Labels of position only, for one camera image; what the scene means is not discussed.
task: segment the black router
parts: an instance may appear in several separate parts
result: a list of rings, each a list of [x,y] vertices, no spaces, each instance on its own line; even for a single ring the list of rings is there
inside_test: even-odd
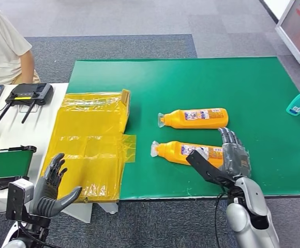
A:
[[[54,88],[50,84],[19,84],[6,98],[6,106],[0,115],[0,120],[11,107],[15,105],[26,105],[30,108],[21,123],[24,123],[35,105],[43,106],[52,99]]]

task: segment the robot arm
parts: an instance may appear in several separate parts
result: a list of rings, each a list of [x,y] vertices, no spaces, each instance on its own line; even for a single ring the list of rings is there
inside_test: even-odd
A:
[[[241,196],[230,193],[226,214],[230,228],[241,248],[280,248],[270,209],[261,189],[255,181],[240,177],[235,186]]]
[[[43,177],[34,185],[19,179],[8,185],[6,218],[16,221],[8,232],[3,248],[42,248],[57,247],[45,243],[51,217],[77,199],[82,187],[76,187],[71,193],[57,200],[58,187],[66,168],[61,170],[65,161],[64,153],[51,160]],[[30,213],[25,204],[31,201]]]
[[[240,248],[280,248],[270,209],[261,189],[249,178],[249,153],[235,133],[220,129],[224,164],[212,166],[202,148],[192,151],[187,160],[206,181],[220,185],[227,194],[227,218]]]

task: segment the yellow bottle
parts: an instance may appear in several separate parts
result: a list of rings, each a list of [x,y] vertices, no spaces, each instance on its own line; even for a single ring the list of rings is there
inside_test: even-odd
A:
[[[186,160],[187,156],[188,156],[192,150],[195,150],[199,147],[202,147],[205,154],[207,155],[207,160],[215,167],[218,168],[224,163],[221,147],[195,145],[178,141],[171,141],[162,144],[153,141],[151,145],[150,154],[151,157],[159,156],[165,158],[170,162],[190,165]]]
[[[159,127],[173,128],[224,128],[228,123],[228,114],[224,108],[205,108],[201,110],[175,110],[170,114],[158,114]]]

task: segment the white t-shirt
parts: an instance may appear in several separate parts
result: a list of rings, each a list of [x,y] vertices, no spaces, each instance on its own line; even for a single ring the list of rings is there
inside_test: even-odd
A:
[[[21,73],[19,56],[32,48],[0,11],[0,84],[10,84]]]

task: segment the green mat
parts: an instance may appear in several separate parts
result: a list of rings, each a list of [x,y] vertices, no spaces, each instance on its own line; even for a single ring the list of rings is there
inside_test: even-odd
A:
[[[298,91],[276,57],[77,61],[67,93],[131,90],[125,133],[136,161],[125,164],[121,199],[215,196],[193,168],[150,157],[150,145],[181,141],[221,146],[216,130],[159,128],[157,114],[224,107],[228,127],[249,150],[265,195],[300,194],[300,115],[286,108]]]

